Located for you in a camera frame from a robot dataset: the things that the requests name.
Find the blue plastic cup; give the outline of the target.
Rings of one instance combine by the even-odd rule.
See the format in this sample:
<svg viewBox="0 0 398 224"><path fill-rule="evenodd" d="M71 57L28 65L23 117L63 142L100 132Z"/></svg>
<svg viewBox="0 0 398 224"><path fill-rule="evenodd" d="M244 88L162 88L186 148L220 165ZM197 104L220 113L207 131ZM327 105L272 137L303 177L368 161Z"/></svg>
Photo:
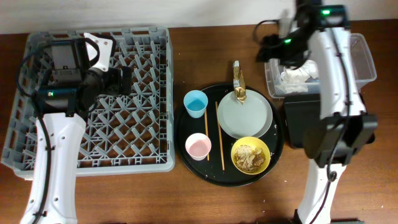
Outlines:
<svg viewBox="0 0 398 224"><path fill-rule="evenodd" d="M192 90L184 96L183 104L192 118L200 118L205 114L208 97L200 90Z"/></svg>

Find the wooden chopstick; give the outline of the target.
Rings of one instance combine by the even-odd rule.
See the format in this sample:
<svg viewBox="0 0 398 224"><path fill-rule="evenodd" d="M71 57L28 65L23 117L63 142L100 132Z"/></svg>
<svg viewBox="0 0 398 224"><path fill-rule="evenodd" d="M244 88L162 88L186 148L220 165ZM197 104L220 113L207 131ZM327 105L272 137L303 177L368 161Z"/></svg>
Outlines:
<svg viewBox="0 0 398 224"><path fill-rule="evenodd" d="M205 134L206 134L206 136L207 137L209 137L209 135L208 135L208 117L207 117L207 108L205 109L205 114L204 114L204 117L205 117ZM209 161L210 160L210 155L209 155L209 153L207 154L207 161Z"/></svg>
<svg viewBox="0 0 398 224"><path fill-rule="evenodd" d="M215 110L216 110L217 127L218 127L218 137L219 137L219 144L220 144L221 166L222 166L222 171L225 171L225 166L224 166L224 155L223 155L223 140L222 140L222 133L221 133L220 121L219 121L219 117L218 117L218 102L217 102L217 101L215 101Z"/></svg>

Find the grey round plate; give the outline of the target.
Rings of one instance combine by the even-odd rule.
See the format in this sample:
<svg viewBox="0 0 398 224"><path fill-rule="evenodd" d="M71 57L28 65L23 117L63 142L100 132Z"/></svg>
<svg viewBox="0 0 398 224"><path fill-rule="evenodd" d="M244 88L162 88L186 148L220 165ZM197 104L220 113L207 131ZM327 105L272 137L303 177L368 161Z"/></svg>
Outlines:
<svg viewBox="0 0 398 224"><path fill-rule="evenodd" d="M218 104L218 122L222 130L235 139L248 136L259 138L272 124L273 114L268 100L253 90L246 90L246 96L241 104L231 92Z"/></svg>

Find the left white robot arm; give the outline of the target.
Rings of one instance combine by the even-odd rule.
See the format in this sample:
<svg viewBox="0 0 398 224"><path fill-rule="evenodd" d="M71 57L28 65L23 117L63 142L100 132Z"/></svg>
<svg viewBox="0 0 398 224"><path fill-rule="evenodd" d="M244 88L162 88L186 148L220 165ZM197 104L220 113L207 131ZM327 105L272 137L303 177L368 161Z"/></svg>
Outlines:
<svg viewBox="0 0 398 224"><path fill-rule="evenodd" d="M75 184L78 151L90 112L98 97L128 96L132 70L111 68L116 41L92 35L48 42L29 52L22 63L51 49L53 67L45 72L39 89L20 93L30 98L37 117L34 176L21 223L76 223Z"/></svg>

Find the gold snack wrapper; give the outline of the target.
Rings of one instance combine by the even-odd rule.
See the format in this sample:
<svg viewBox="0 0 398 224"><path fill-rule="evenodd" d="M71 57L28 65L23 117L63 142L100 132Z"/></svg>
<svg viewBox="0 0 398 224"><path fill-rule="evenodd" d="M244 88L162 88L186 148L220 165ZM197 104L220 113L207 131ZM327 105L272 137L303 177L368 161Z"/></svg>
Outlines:
<svg viewBox="0 0 398 224"><path fill-rule="evenodd" d="M243 77L243 71L241 70L238 60L233 63L233 87L235 97L243 105L247 98L246 84Z"/></svg>

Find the pink plastic cup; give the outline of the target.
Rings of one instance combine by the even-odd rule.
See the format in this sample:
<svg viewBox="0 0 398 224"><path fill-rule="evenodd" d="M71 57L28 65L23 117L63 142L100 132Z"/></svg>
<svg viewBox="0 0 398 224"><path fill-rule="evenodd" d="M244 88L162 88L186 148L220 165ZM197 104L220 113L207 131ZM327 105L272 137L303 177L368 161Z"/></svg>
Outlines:
<svg viewBox="0 0 398 224"><path fill-rule="evenodd" d="M192 159L204 160L211 151L211 141L205 134L191 134L185 141L185 150Z"/></svg>

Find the yellow plastic bowl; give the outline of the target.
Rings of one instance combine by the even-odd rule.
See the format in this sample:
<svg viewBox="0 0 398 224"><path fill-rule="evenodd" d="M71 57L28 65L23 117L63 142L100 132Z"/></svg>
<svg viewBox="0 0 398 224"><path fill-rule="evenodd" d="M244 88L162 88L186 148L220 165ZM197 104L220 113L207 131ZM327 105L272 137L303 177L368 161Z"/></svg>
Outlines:
<svg viewBox="0 0 398 224"><path fill-rule="evenodd" d="M243 137L233 144L231 159L240 172L257 175L270 166L271 152L265 142L259 138Z"/></svg>

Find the food scraps and rice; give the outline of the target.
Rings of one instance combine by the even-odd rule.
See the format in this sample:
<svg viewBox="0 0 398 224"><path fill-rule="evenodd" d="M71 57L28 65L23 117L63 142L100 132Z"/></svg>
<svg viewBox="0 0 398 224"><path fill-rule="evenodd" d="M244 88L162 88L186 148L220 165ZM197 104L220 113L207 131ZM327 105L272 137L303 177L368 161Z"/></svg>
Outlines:
<svg viewBox="0 0 398 224"><path fill-rule="evenodd" d="M265 157L261 148L241 145L233 154L233 162L239 170L253 173L261 168Z"/></svg>

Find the white napkin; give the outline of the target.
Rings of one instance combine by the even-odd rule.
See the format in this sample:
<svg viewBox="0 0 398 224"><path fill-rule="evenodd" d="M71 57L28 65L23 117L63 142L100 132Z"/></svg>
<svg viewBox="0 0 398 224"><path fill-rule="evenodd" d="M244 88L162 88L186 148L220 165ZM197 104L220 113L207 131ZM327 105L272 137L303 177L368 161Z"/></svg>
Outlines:
<svg viewBox="0 0 398 224"><path fill-rule="evenodd" d="M277 88L285 94L307 93L309 86L317 85L319 74L317 64L313 60L307 60L300 68L284 68L280 74L280 84Z"/></svg>

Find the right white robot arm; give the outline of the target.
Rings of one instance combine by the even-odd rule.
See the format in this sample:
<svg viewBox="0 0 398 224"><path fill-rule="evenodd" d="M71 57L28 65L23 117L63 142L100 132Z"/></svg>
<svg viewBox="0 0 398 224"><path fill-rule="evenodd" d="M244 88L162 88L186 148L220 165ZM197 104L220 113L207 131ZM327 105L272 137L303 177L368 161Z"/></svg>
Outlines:
<svg viewBox="0 0 398 224"><path fill-rule="evenodd" d="M378 118L369 114L358 93L349 38L351 26L344 5L322 1L297 1L296 13L283 37L257 32L256 60L275 58L299 68L313 60L320 84L320 120L308 128L303 148L308 157L308 177L294 223L331 223L335 191L351 158L374 137Z"/></svg>

